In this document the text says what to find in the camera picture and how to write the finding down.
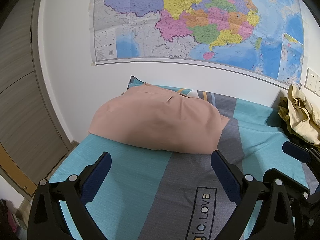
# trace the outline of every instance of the pink pillow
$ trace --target pink pillow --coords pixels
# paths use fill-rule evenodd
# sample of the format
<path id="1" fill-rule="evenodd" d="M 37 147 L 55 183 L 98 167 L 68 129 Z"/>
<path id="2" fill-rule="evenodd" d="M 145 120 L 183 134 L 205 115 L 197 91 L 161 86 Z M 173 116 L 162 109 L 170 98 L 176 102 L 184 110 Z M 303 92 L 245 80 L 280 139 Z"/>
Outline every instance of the pink pillow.
<path id="1" fill-rule="evenodd" d="M 101 106 L 89 133 L 151 150 L 211 154 L 228 121 L 207 101 L 145 83 Z"/>

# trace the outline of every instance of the blue gripper pad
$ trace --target blue gripper pad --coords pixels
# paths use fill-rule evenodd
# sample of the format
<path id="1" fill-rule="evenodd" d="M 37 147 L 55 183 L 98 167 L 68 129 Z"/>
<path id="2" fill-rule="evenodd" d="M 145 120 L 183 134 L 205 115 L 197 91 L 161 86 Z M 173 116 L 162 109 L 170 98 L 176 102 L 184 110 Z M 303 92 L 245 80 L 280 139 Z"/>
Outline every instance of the blue gripper pad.
<path id="1" fill-rule="evenodd" d="M 80 200 L 85 205 L 91 202 L 111 168 L 111 155 L 106 152 L 82 185 Z"/>
<path id="2" fill-rule="evenodd" d="M 237 205 L 241 202 L 240 185 L 219 154 L 211 154 L 211 166 L 223 186 L 229 200 Z"/>
<path id="3" fill-rule="evenodd" d="M 282 145 L 282 151 L 302 163 L 308 163 L 311 161 L 310 154 L 307 150 L 291 142 L 284 142 Z"/>

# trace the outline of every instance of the door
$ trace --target door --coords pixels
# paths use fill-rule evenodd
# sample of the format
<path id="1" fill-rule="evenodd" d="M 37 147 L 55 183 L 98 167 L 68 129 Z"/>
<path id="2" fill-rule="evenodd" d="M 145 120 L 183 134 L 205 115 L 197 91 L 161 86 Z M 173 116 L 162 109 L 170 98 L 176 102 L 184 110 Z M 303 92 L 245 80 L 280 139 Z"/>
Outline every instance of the door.
<path id="1" fill-rule="evenodd" d="M 28 196 L 68 152 L 34 72 L 33 4 L 34 0 L 19 0 L 0 29 L 0 167 L 12 186 Z"/>

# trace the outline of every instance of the map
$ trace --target map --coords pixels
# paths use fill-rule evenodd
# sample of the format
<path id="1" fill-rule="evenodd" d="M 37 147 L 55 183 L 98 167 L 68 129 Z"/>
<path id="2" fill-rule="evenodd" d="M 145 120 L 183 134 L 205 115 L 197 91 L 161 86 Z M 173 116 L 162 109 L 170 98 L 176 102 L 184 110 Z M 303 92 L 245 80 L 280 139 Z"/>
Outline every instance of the map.
<path id="1" fill-rule="evenodd" d="M 94 0 L 92 58 L 183 58 L 300 83 L 299 0 Z"/>

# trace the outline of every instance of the mattress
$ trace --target mattress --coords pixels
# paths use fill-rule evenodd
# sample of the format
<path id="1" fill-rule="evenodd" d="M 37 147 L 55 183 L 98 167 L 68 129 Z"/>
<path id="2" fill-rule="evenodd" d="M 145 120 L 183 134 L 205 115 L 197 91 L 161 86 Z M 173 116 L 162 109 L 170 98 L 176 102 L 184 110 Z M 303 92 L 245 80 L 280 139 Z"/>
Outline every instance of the mattress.
<path id="1" fill-rule="evenodd" d="M 207 100 L 230 118 L 218 149 L 244 174 L 262 180 L 266 170 L 276 168 L 315 191 L 318 182 L 308 167 L 282 152 L 288 139 L 274 109 L 220 94 L 187 94 Z M 50 182 L 79 174 L 104 151 L 110 153 L 112 167 L 86 207 L 108 240 L 214 239 L 235 208 L 211 167 L 210 155 L 148 150 L 93 134 L 73 150 Z M 257 202 L 242 239 L 249 237 L 260 205 Z M 65 202 L 61 206 L 72 236 L 81 239 Z M 196 237 L 199 225 L 204 238 Z"/>

